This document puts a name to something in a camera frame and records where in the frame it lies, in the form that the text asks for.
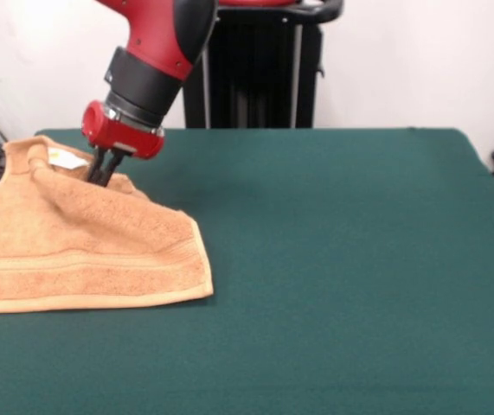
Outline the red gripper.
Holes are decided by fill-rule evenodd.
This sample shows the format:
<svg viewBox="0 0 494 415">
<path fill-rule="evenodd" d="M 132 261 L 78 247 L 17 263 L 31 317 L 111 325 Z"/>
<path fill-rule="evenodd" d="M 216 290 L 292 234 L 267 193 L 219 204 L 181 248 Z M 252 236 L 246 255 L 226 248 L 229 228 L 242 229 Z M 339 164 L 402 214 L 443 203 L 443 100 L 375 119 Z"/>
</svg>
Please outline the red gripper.
<svg viewBox="0 0 494 415">
<path fill-rule="evenodd" d="M 98 100 L 86 108 L 81 132 L 94 146 L 93 160 L 87 171 L 87 182 L 106 187 L 120 164 L 128 156 L 149 160 L 164 146 L 164 130 L 139 129 L 124 123 L 119 113 Z M 109 160 L 103 165 L 107 150 Z"/>
</svg>

